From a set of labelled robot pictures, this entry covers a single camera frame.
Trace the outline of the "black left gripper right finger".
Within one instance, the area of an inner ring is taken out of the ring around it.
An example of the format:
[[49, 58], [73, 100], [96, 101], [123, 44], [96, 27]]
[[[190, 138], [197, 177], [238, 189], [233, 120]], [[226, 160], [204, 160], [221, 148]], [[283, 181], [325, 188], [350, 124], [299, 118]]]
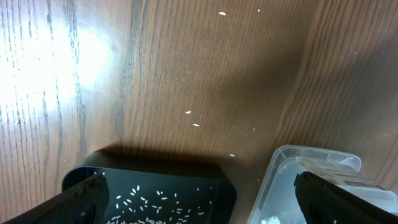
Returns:
[[397, 223], [397, 216], [305, 171], [294, 182], [295, 196], [308, 224]]

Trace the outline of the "white tissue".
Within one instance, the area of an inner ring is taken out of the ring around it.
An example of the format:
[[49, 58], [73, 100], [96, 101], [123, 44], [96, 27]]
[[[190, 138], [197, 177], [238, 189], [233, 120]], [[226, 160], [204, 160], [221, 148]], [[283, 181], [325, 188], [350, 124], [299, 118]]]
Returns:
[[272, 216], [265, 220], [262, 220], [261, 224], [280, 224], [280, 220], [276, 216]]

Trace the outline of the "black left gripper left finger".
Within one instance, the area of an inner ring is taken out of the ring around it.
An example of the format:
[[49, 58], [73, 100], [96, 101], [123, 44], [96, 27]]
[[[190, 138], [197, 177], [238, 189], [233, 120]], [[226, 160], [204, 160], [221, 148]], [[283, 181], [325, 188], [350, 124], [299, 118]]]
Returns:
[[101, 223], [108, 203], [106, 178], [96, 174], [4, 224]]

